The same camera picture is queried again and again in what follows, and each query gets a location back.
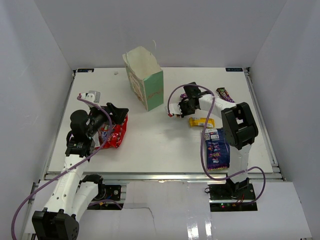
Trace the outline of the red candy bag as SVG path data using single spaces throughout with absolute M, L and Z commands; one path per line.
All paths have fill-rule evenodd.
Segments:
M 107 142 L 102 146 L 102 149 L 118 148 L 124 139 L 127 130 L 128 116 L 125 116 L 124 122 L 122 124 L 114 124 L 112 127 L 111 134 Z M 98 149 L 101 144 L 105 141 L 108 135 L 109 126 L 103 124 L 102 127 L 94 135 L 93 140 L 95 142 L 95 149 Z

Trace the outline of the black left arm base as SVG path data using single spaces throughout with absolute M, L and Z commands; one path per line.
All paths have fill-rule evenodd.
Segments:
M 98 185 L 98 194 L 94 198 L 96 201 L 101 200 L 114 200 L 119 201 L 121 199 L 122 186 L 121 185 Z

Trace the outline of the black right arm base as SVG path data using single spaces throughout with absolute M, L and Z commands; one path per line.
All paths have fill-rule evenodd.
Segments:
M 210 211 L 214 212 L 256 212 L 258 210 L 253 185 L 232 192 L 227 184 L 210 184 L 204 192 L 209 195 Z

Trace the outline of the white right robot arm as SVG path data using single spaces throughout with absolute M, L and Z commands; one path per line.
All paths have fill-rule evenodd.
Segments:
M 182 118 L 194 114 L 197 110 L 207 112 L 201 134 L 201 145 L 209 135 L 207 125 L 210 115 L 213 114 L 221 119 L 223 141 L 229 146 L 230 156 L 228 173 L 225 177 L 225 192 L 229 198 L 236 200 L 249 186 L 249 153 L 259 134 L 251 108 L 246 102 L 235 103 L 216 97 L 205 87 L 203 88 L 205 91 L 201 91 L 202 87 L 195 82 L 183 84 L 181 87 L 186 97 L 177 104 L 168 104 L 167 109 Z

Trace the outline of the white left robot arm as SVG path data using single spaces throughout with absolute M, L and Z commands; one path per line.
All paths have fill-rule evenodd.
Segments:
M 75 240 L 79 221 L 93 199 L 105 196 L 106 187 L 98 174 L 83 176 L 95 149 L 94 136 L 101 127 L 111 133 L 114 125 L 123 124 L 129 110 L 108 102 L 89 106 L 90 111 L 76 110 L 70 116 L 70 131 L 61 176 L 43 210 L 36 210 L 32 225 L 39 240 Z

